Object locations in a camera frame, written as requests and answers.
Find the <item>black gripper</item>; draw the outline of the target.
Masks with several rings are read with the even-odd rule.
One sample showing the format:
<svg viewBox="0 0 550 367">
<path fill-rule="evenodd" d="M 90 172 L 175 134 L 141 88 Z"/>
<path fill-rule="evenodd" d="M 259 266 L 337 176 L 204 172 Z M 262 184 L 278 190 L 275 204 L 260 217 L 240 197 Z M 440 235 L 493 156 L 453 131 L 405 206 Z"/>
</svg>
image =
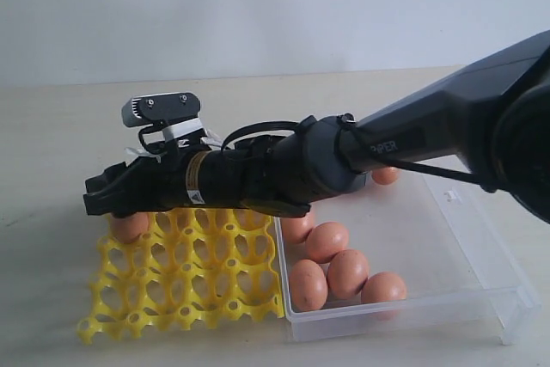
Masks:
<svg viewBox="0 0 550 367">
<path fill-rule="evenodd" d="M 193 156 L 205 152 L 203 144 L 167 154 L 161 161 L 139 157 L 120 162 L 85 181 L 83 202 L 89 216 L 128 217 L 136 212 L 169 211 L 190 207 L 186 170 Z"/>
</svg>

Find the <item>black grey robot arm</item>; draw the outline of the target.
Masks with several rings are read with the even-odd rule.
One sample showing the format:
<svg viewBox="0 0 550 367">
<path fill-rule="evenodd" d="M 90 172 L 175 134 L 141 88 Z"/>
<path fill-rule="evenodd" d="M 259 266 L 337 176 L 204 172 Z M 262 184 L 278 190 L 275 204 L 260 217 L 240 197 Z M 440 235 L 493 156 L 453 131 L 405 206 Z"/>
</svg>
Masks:
<svg viewBox="0 0 550 367">
<path fill-rule="evenodd" d="M 225 139 L 190 93 L 130 99 L 121 115 L 143 142 L 134 161 L 89 178 L 90 216 L 202 205 L 303 217 L 314 202 L 363 188 L 381 167 L 505 191 L 549 219 L 549 34 L 474 62 L 364 119 L 265 121 Z"/>
</svg>

